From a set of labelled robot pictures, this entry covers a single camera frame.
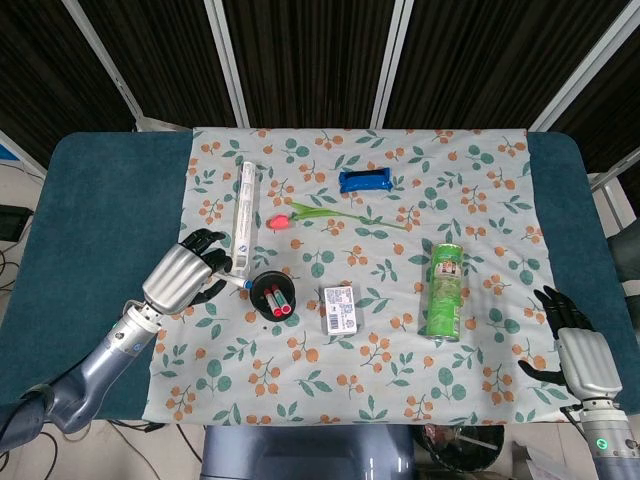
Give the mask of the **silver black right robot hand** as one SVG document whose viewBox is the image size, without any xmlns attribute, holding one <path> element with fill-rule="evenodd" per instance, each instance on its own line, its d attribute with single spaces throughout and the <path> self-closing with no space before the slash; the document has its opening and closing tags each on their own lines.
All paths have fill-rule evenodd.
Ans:
<svg viewBox="0 0 640 480">
<path fill-rule="evenodd" d="M 560 367 L 547 371 L 520 360 L 522 371 L 537 381 L 564 386 L 582 402 L 615 399 L 622 382 L 604 335 L 563 293 L 545 285 L 534 295 L 545 310 Z"/>
</svg>

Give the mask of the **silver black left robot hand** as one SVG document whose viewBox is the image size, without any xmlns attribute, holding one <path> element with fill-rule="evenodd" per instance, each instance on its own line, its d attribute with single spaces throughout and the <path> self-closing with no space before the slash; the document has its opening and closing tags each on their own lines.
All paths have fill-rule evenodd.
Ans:
<svg viewBox="0 0 640 480">
<path fill-rule="evenodd" d="M 201 228 L 172 246 L 143 283 L 145 304 L 162 315 L 208 302 L 227 285 L 218 279 L 206 287 L 215 273 L 231 270 L 232 260 L 223 248 L 212 247 L 225 234 Z"/>
</svg>

